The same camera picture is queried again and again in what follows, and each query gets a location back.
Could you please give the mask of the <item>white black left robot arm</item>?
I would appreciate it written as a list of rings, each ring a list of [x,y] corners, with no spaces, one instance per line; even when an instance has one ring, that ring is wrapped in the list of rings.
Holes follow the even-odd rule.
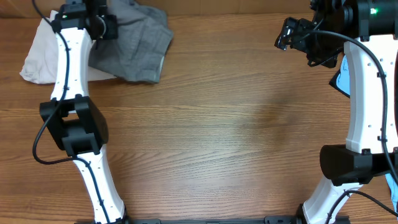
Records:
[[[95,41],[118,38],[116,16],[108,14],[106,1],[70,0],[61,5],[50,26],[58,47],[55,86],[50,101],[40,104],[44,121],[35,137],[32,153],[45,129],[79,170],[94,210],[94,223],[129,223],[109,169],[106,145],[109,139],[105,117],[89,97],[88,61]]]

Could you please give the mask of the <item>grey shorts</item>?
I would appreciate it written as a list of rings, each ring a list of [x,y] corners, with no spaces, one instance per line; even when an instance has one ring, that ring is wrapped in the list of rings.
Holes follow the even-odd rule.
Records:
[[[108,12],[117,18],[118,38],[100,40],[91,49],[88,65],[128,82],[157,84],[174,37],[166,12],[134,0],[109,3]]]

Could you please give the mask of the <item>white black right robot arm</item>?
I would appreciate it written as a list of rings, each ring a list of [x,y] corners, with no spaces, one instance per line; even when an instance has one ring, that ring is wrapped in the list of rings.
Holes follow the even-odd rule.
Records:
[[[304,52],[311,67],[344,54],[351,104],[344,145],[320,151],[323,177],[300,223],[340,223],[337,213],[372,178],[397,176],[397,2],[312,1],[311,21],[287,18],[275,46]]]

